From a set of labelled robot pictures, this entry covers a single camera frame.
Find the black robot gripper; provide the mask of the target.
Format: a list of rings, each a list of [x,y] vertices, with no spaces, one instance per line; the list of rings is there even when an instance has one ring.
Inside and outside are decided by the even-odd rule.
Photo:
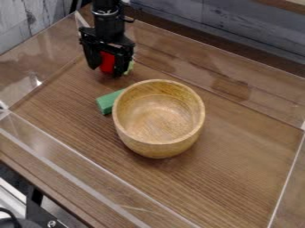
[[[79,28],[81,44],[91,69],[102,64],[101,52],[114,55],[114,77],[121,77],[133,61],[134,41],[126,36],[126,19],[122,12],[94,12],[94,26]]]

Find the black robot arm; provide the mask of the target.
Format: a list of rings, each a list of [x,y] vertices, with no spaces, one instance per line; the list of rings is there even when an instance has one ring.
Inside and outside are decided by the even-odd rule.
[[[136,42],[126,36],[122,0],[93,0],[93,27],[81,27],[81,45],[91,69],[121,77],[134,60]]]

